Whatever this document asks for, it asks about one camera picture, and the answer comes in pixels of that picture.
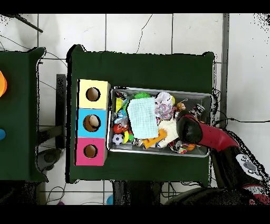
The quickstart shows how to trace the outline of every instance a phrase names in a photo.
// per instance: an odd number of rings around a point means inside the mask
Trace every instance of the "yellow box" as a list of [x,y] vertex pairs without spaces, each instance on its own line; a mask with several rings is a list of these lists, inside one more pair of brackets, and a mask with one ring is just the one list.
[[[108,103],[109,103],[110,88],[111,88],[111,85],[107,81],[80,79],[79,107],[85,108],[85,109],[105,109],[106,110],[108,108]],[[95,101],[89,100],[89,94],[88,94],[89,91],[98,92],[99,96]]]

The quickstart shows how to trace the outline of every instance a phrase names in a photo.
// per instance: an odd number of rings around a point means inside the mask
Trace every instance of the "gray bin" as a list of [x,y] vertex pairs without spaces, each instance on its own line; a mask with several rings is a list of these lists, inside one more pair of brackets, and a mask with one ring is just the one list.
[[121,89],[113,87],[110,91],[111,108],[109,108],[109,119],[108,119],[108,133],[107,133],[107,148],[113,152],[123,153],[144,153],[144,154],[157,154],[157,155],[171,155],[171,156],[193,156],[193,157],[206,157],[209,154],[209,149],[204,146],[196,146],[192,151],[187,151],[185,154],[178,154],[172,151],[169,147],[165,148],[153,148],[143,149],[143,146],[138,147],[131,143],[125,143],[122,145],[112,144],[112,138],[114,135],[113,123],[111,122],[111,112],[115,111],[115,92],[122,91],[127,94],[137,94],[139,92],[147,92],[151,96],[156,96],[160,92],[168,92],[175,97],[175,105],[184,99],[188,99],[184,104],[186,109],[190,111],[196,104],[201,104],[205,111],[198,117],[200,121],[206,124],[211,124],[211,109],[213,107],[213,97],[211,94],[200,94],[195,92],[180,92],[180,91],[169,91],[169,90],[157,90],[157,89],[138,89],[138,88],[125,88]]

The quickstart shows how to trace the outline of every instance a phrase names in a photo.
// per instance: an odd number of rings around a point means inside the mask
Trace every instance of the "pink box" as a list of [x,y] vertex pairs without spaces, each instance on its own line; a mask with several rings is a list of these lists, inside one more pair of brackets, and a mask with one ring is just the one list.
[[[94,158],[88,158],[84,155],[84,148],[88,145],[94,145],[97,149],[97,155]],[[107,149],[105,148],[105,138],[78,138],[76,153],[76,166],[103,166],[106,159]]]

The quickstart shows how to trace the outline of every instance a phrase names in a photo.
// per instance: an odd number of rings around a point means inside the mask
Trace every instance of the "light blue towel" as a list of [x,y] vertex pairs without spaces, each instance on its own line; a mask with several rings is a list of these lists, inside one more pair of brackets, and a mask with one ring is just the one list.
[[132,99],[128,104],[128,116],[135,138],[158,137],[158,125],[155,115],[155,99]]

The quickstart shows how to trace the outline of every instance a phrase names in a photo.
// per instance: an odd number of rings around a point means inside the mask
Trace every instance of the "dark green tabletop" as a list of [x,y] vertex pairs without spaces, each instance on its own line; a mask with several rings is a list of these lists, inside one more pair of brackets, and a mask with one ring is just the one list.
[[36,168],[37,62],[44,48],[0,52],[7,91],[0,97],[0,180],[46,181]]
[[86,52],[74,45],[67,54],[67,178],[80,180],[200,181],[208,185],[209,156],[184,157],[108,152],[104,166],[75,166],[77,79],[108,81],[111,86],[203,92],[213,87],[212,52],[203,55]]

